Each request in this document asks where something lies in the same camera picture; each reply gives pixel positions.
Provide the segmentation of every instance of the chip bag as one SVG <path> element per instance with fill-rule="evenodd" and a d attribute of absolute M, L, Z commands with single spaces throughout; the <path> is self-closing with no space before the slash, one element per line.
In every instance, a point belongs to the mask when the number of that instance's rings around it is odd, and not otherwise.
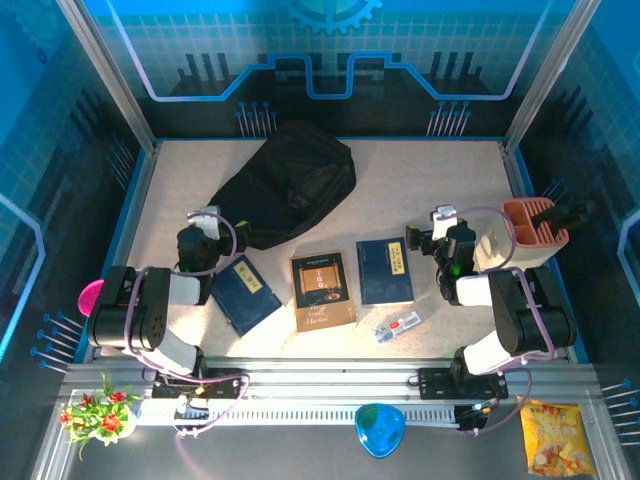
<path fill-rule="evenodd" d="M 529 473 L 543 477 L 595 474 L 580 407 L 527 400 L 520 418 Z"/>

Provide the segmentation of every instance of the black bag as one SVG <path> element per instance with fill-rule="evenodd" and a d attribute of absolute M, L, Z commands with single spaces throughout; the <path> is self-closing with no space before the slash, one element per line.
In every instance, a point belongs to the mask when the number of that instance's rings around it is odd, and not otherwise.
<path fill-rule="evenodd" d="M 326 217 L 356 185 L 351 149 L 313 125 L 281 125 L 209 205 L 233 225 L 251 226 L 259 250 L 301 235 Z"/>

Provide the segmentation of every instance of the beige table surface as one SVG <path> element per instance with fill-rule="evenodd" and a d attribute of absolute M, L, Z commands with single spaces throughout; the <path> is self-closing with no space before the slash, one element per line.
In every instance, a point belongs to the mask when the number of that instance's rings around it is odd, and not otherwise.
<path fill-rule="evenodd" d="M 452 203 L 458 210 L 499 206 L 511 197 L 497 142 L 344 140 L 352 149 L 357 185 L 319 225 L 266 251 L 248 249 L 283 307 L 239 338 L 209 299 L 203 307 L 169 307 L 169 327 L 184 341 L 200 345 L 208 356 L 259 358 L 435 358 L 450 357 L 462 346 L 493 330 L 488 307 L 451 307 L 435 282 L 432 258 L 409 252 L 409 267 L 424 323 L 396 340 L 378 345 L 374 328 L 411 307 L 363 307 L 355 243 L 403 236 L 415 222 L 431 228 L 429 212 Z M 177 261 L 176 234 L 186 214 L 209 199 L 230 179 L 262 141 L 165 141 L 136 232 L 129 265 L 171 267 Z M 488 215 L 468 217 L 478 236 Z M 289 259 L 294 254 L 342 250 L 358 322 L 296 333 Z"/>

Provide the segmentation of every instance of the brown book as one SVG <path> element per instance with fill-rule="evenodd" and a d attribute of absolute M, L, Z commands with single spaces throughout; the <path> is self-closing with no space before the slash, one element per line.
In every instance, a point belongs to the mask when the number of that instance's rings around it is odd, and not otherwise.
<path fill-rule="evenodd" d="M 341 252 L 291 259 L 298 332 L 356 321 Z"/>

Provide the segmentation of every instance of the glass panel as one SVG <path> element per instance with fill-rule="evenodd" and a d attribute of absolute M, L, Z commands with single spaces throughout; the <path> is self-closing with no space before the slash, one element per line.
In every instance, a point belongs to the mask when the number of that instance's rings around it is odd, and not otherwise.
<path fill-rule="evenodd" d="M 55 2 L 0 0 L 0 62 L 0 476 L 28 478 L 139 145 Z"/>
<path fill-rule="evenodd" d="M 595 204 L 588 226 L 571 232 L 556 257 L 603 386 L 629 378 L 633 389 L 640 384 L 638 21 L 637 3 L 602 2 L 521 144 L 536 194 Z M 637 468 L 634 448 L 625 452 Z"/>
<path fill-rule="evenodd" d="M 86 3 L 159 137 L 504 135 L 573 5 Z"/>

